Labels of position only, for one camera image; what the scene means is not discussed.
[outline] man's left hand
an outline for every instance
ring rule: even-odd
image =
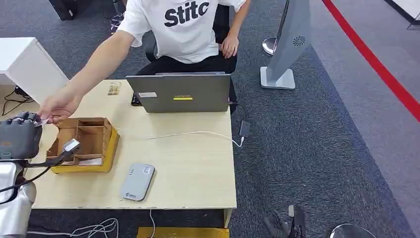
[[[228,59],[232,56],[236,56],[236,53],[238,52],[238,45],[238,36],[228,34],[221,46],[224,58]]]

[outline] cardboard organizer box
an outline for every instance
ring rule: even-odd
[[[119,135],[106,118],[70,118],[57,127],[57,139],[47,151],[47,160],[58,156],[64,144],[73,138],[80,142],[80,148],[72,160],[51,167],[54,173],[108,173],[111,170]]]

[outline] power bank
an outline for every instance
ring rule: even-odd
[[[154,173],[152,165],[132,164],[121,187],[121,196],[134,201],[145,199]]]

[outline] white desk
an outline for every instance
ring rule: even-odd
[[[420,0],[393,0],[400,8],[402,8],[408,15],[416,20],[420,20]]]
[[[111,82],[121,82],[119,95],[108,96]],[[227,226],[236,208],[232,142],[208,134],[149,140],[174,133],[208,130],[231,137],[230,113],[148,114],[130,105],[126,80],[105,80],[85,96],[74,117],[106,117],[121,128],[110,173],[46,173],[35,181],[34,208],[47,209],[223,209]],[[57,128],[44,127],[40,153],[45,160]],[[119,190],[134,162],[155,166],[147,197],[141,202],[120,198]],[[28,169],[27,178],[43,168]]]

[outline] gray laptop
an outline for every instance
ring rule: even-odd
[[[230,74],[161,73],[127,81],[148,113],[227,111]]]

